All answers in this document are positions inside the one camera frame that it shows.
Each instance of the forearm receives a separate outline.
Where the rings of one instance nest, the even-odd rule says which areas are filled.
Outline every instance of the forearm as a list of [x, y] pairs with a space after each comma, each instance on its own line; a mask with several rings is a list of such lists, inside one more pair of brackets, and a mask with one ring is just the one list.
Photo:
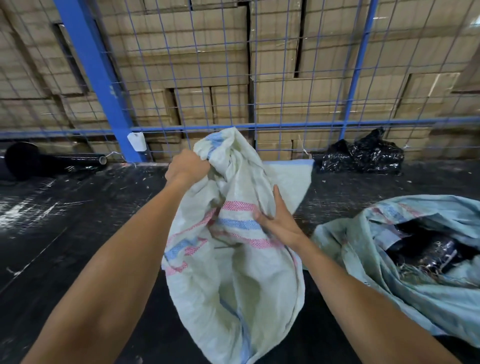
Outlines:
[[386, 297], [350, 276], [312, 242], [302, 262], [364, 364], [459, 363], [435, 338]]
[[25, 363], [62, 362], [64, 353], [70, 362], [115, 360], [144, 310], [188, 187], [168, 184], [97, 251], [52, 311]]

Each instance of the hand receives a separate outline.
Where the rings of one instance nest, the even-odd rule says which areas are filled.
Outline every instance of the hand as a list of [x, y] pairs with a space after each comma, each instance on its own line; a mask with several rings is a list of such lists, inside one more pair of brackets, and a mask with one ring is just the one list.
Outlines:
[[253, 218], [264, 228], [271, 231], [283, 244], [298, 253], [303, 245], [311, 242], [287, 210], [277, 185], [273, 187], [273, 196], [276, 206], [275, 218], [270, 218], [258, 210], [253, 212]]
[[207, 160], [201, 160], [195, 152], [184, 149], [173, 157], [167, 173], [165, 173], [165, 178], [168, 183], [175, 180], [176, 183], [182, 183], [189, 189], [205, 177], [209, 170], [210, 163]]

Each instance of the black table surface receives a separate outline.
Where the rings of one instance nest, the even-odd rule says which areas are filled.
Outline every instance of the black table surface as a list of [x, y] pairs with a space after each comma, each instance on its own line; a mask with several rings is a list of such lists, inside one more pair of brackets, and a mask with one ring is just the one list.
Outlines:
[[[116, 165], [95, 175], [0, 184], [0, 363], [18, 363], [97, 249], [165, 185], [165, 167]], [[312, 174], [295, 213], [306, 233], [366, 206], [410, 194], [480, 200], [480, 163], [415, 162], [402, 176]], [[308, 272], [305, 305], [259, 363], [360, 363]], [[480, 351], [438, 337], [464, 363]], [[181, 324], [162, 271], [117, 363], [207, 363]]]

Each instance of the light blue woven sack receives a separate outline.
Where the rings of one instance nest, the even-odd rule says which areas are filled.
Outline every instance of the light blue woven sack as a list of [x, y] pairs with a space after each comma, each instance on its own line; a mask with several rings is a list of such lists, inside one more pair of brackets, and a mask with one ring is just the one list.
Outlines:
[[480, 202], [452, 195], [416, 195], [381, 201], [355, 218], [319, 225], [315, 241], [347, 272], [389, 297], [433, 335], [447, 334], [480, 347], [480, 259], [448, 275], [399, 271], [372, 238], [372, 225], [421, 218], [429, 228], [455, 232], [460, 242], [480, 249]]

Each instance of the blue wire mesh fence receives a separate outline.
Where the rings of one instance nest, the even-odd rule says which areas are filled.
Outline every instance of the blue wire mesh fence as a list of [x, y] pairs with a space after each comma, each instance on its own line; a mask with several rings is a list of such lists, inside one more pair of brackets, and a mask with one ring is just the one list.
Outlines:
[[168, 162], [236, 126], [262, 159], [289, 160], [381, 126], [406, 159], [479, 157], [480, 0], [0, 8], [2, 141]]

